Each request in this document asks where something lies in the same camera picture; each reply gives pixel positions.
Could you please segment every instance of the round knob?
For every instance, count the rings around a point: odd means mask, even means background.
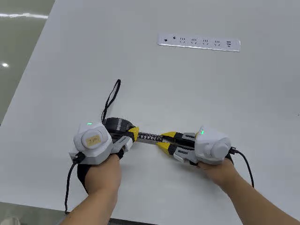
[[[96,149],[102,143],[102,134],[96,129],[87,130],[81,138],[83,146],[87,149]]]
[[[225,143],[217,143],[210,150],[211,156],[217,159],[223,159],[228,154],[229,147]]]

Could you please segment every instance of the handwritten label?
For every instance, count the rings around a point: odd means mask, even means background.
[[[100,136],[99,135],[92,136],[90,138],[85,139],[85,142],[87,143],[88,147],[93,146],[101,142]]]

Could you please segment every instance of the black cable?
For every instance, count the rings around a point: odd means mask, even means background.
[[[248,160],[246,159],[246,156],[245,156],[243,153],[241,153],[240,151],[236,150],[235,147],[231,147],[230,150],[229,150],[229,153],[230,153],[230,154],[233,154],[233,155],[234,155],[235,153],[238,153],[238,154],[240,154],[240,155],[244,158],[244,160],[245,160],[245,162],[246,162],[246,165],[247,165],[247,168],[248,168],[248,171],[249,171],[249,174],[250,174],[251,185],[252,185],[252,187],[254,188],[254,180],[253,180],[253,176],[252,176],[252,172],[251,172],[251,169],[250,169],[250,165],[249,165]]]
[[[106,101],[106,103],[105,103],[105,107],[104,107],[104,110],[103,110],[102,115],[101,115],[101,121],[102,121],[102,123],[104,123],[104,120],[105,120],[105,117],[106,117],[106,113],[107,113],[107,109],[110,107],[110,105],[113,103],[113,101],[114,101],[114,100],[116,99],[116,97],[117,97],[117,94],[118,94],[118,92],[119,92],[120,86],[121,86],[121,80],[118,79],[118,80],[116,81],[116,83],[114,84],[113,90],[112,90],[112,92],[109,94],[108,99],[107,99],[107,101]],[[114,93],[114,95],[113,95],[111,101],[109,102],[109,98],[111,97],[111,94],[113,93],[113,91],[115,90],[115,88],[116,88],[116,91],[115,91],[115,93]]]
[[[73,159],[73,164],[71,165],[71,168],[69,170],[69,173],[67,174],[67,189],[66,189],[66,197],[65,197],[65,214],[69,214],[68,212],[68,196],[69,196],[69,187],[70,187],[70,178],[71,173],[76,166],[76,164],[81,163],[85,159],[85,155],[82,152],[78,152],[75,155],[75,158]]]
[[[65,197],[65,214],[66,215],[69,214],[69,212],[68,212],[68,196],[69,196],[70,178],[71,178],[71,173],[72,173],[72,171],[73,171],[76,164],[77,163],[73,163],[71,165],[71,168],[70,168],[69,173],[67,175],[67,189],[66,189],[66,197]]]

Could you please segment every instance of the black ruler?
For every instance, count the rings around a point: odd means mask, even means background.
[[[137,141],[144,142],[144,143],[162,142],[163,136],[140,132],[139,135],[137,136]]]

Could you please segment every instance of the hand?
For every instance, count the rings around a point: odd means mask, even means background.
[[[89,194],[100,189],[118,192],[121,183],[121,168],[119,157],[110,155],[100,165],[92,166],[85,177],[85,188]]]
[[[225,158],[220,165],[209,165],[203,162],[199,162],[198,166],[204,170],[209,178],[211,178],[217,185],[219,185],[224,191],[230,184],[240,177],[235,170],[232,162]]]

